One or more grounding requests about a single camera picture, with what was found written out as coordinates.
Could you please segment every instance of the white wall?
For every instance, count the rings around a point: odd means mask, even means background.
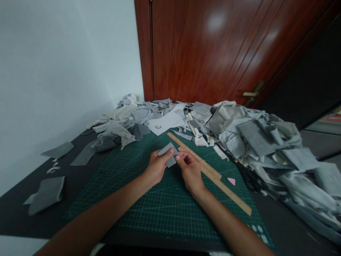
[[[143,99],[133,0],[0,0],[0,196],[131,92]]]

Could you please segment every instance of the pink fabric piece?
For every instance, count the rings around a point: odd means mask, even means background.
[[[233,178],[227,178],[229,182],[231,182],[234,186],[236,185],[236,180]]]

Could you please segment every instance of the door frame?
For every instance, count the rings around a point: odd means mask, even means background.
[[[145,101],[154,99],[154,68],[153,68],[153,29],[152,29],[152,0],[134,0],[137,34],[139,39],[142,81]],[[276,89],[278,85],[292,70],[294,65],[311,48],[314,42],[322,35],[333,20],[341,13],[340,0],[333,0],[324,10],[322,15],[308,31],[304,39],[298,44],[296,49],[288,56],[283,65],[278,69],[273,77],[266,82],[264,89],[257,99],[248,107],[259,108],[267,97]]]

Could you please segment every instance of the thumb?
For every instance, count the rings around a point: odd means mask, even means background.
[[[177,156],[175,157],[175,160],[177,161],[177,163],[178,163],[178,165],[181,167],[181,169],[187,166],[187,164],[185,163],[185,161],[184,161],[179,155],[177,155]]]
[[[174,149],[170,149],[168,150],[165,154],[163,154],[162,156],[160,156],[160,159],[162,159],[163,162],[167,162],[167,160],[169,158],[171,158],[171,156],[174,154]]]

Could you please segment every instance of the hand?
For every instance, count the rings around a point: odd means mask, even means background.
[[[184,178],[186,188],[194,195],[205,189],[202,182],[200,162],[188,152],[179,152],[175,157],[178,165],[182,170],[182,177]]]
[[[159,151],[161,151],[161,149],[154,151],[151,154],[149,165],[144,171],[144,174],[153,182],[153,185],[156,185],[162,180],[164,170],[167,167],[166,162],[174,154],[174,149],[172,148],[162,156],[157,155]]]

